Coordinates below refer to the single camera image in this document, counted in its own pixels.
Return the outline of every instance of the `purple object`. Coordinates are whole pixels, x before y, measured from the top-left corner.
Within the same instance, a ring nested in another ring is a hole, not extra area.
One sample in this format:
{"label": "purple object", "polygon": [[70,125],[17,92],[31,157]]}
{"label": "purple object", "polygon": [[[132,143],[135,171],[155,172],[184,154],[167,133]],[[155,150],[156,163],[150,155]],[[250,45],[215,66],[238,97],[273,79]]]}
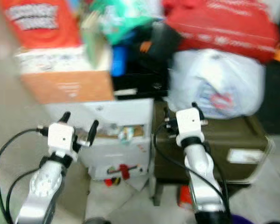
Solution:
{"label": "purple object", "polygon": [[250,222],[248,219],[245,219],[244,217],[232,215],[232,222],[233,224],[254,224]]}

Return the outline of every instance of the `gray floor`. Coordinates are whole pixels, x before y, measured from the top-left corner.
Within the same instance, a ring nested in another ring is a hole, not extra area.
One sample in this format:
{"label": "gray floor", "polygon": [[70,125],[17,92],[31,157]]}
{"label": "gray floor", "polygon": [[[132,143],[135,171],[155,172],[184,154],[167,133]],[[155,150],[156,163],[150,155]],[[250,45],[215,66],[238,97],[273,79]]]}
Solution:
{"label": "gray floor", "polygon": [[[255,224],[280,221],[280,136],[273,136],[276,144],[263,165],[255,183],[230,200],[231,211]],[[105,217],[112,224],[194,224],[194,214],[176,205],[176,187],[166,186],[161,206],[154,207],[148,188],[136,191],[124,182],[107,188],[99,182],[91,183],[86,218]]]}

